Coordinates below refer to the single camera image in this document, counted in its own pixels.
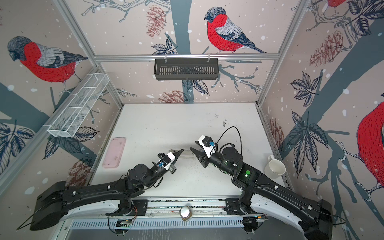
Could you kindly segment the silver metal keyring carabiner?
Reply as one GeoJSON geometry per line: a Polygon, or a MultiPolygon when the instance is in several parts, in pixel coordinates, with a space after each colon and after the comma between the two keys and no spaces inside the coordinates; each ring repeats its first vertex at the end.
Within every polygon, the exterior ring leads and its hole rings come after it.
{"type": "MultiPolygon", "coordinates": [[[[170,149],[169,152],[176,153],[179,150],[170,149]]],[[[181,158],[195,158],[196,156],[193,154],[193,152],[190,149],[184,149],[184,151],[181,153],[181,158]]]]}

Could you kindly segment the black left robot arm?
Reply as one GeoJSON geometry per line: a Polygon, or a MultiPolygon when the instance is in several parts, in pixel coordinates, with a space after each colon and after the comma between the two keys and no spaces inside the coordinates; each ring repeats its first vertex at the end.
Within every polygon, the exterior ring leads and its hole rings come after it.
{"type": "Polygon", "coordinates": [[[152,168],[138,164],[117,181],[110,183],[85,187],[68,186],[65,182],[53,184],[37,197],[30,230],[48,229],[58,224],[73,209],[105,201],[119,201],[118,208],[111,211],[110,216],[129,214],[134,209],[131,199],[160,183],[167,172],[174,173],[175,163],[182,153],[183,150],[160,153],[160,160],[152,168]]]}

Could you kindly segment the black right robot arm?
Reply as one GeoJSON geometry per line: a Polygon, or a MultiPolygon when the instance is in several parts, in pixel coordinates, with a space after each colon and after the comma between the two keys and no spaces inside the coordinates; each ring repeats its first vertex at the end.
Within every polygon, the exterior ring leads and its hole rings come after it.
{"type": "Polygon", "coordinates": [[[226,147],[211,157],[202,149],[191,148],[191,151],[204,168],[212,164],[230,175],[232,184],[242,191],[238,199],[226,199],[227,214],[267,215],[293,226],[308,240],[332,239],[333,214],[329,202],[316,202],[279,185],[244,163],[243,156],[234,147],[226,147]]]}

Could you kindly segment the round silver knob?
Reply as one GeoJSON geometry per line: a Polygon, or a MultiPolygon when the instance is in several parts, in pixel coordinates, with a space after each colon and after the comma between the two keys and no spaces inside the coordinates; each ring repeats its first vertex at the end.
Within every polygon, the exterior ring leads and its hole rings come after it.
{"type": "Polygon", "coordinates": [[[179,213],[183,221],[187,221],[192,217],[192,211],[189,206],[182,207],[179,213]]]}

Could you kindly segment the white ceramic mug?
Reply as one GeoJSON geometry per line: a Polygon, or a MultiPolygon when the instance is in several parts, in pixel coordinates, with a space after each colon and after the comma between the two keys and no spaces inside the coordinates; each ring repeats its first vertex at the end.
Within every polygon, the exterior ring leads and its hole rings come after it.
{"type": "Polygon", "coordinates": [[[286,166],[273,155],[268,156],[268,162],[264,169],[264,174],[271,180],[276,180],[286,173],[286,166]]]}

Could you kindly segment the pink rectangular tray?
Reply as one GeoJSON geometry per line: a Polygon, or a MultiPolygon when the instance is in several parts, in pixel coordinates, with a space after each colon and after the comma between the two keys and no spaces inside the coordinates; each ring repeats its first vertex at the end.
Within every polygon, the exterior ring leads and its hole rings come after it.
{"type": "Polygon", "coordinates": [[[104,169],[114,169],[119,166],[125,144],[126,138],[124,137],[113,138],[111,140],[102,164],[104,169]]]}

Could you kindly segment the dark grey hanging shelf basket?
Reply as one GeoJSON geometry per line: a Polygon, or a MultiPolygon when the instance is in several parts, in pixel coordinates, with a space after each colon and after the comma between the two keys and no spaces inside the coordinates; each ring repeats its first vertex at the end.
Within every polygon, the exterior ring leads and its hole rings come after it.
{"type": "Polygon", "coordinates": [[[156,59],[154,75],[158,81],[216,80],[219,76],[219,60],[156,59]]]}

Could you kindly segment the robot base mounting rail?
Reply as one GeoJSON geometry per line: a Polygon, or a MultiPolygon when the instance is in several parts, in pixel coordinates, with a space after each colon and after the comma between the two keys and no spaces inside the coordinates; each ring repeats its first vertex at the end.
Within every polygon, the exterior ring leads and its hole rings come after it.
{"type": "Polygon", "coordinates": [[[245,228],[257,229],[268,218],[264,214],[227,214],[225,201],[149,201],[143,216],[75,219],[70,230],[111,230],[123,235],[133,230],[245,228]]]}

